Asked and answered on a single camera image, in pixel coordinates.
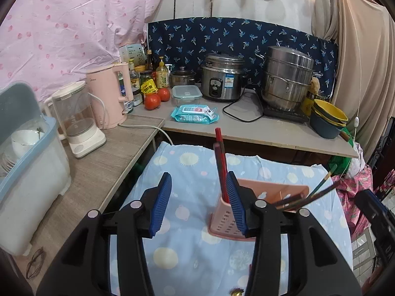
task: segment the teal package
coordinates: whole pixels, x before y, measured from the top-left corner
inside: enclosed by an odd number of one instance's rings
[[[203,123],[208,125],[220,118],[216,114],[216,111],[217,108],[210,109],[206,105],[181,105],[174,108],[170,116],[178,122]]]

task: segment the tomato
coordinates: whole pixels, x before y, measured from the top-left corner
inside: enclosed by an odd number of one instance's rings
[[[160,98],[157,94],[149,93],[145,95],[144,107],[147,110],[154,110],[160,106]]]
[[[158,90],[158,95],[162,101],[169,101],[170,99],[170,91],[167,88],[160,88]]]

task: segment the rice cooker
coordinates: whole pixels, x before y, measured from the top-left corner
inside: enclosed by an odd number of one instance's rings
[[[233,101],[240,97],[244,60],[228,54],[210,53],[202,66],[201,92],[206,98]]]

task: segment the small saucepan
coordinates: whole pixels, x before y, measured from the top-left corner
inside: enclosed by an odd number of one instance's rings
[[[180,67],[180,70],[170,74],[170,87],[193,85],[195,84],[195,75],[196,73],[194,71]]]

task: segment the green chopstick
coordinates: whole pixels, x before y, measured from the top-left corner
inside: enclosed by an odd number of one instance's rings
[[[314,195],[317,192],[317,190],[321,188],[323,183],[328,180],[328,178],[332,175],[332,173],[336,170],[336,168],[337,168],[337,164],[334,164],[332,166],[332,168],[328,171],[326,176],[323,178],[323,180],[320,181],[320,183],[317,185],[317,187],[315,187],[314,190],[307,197],[310,197],[311,195]]]

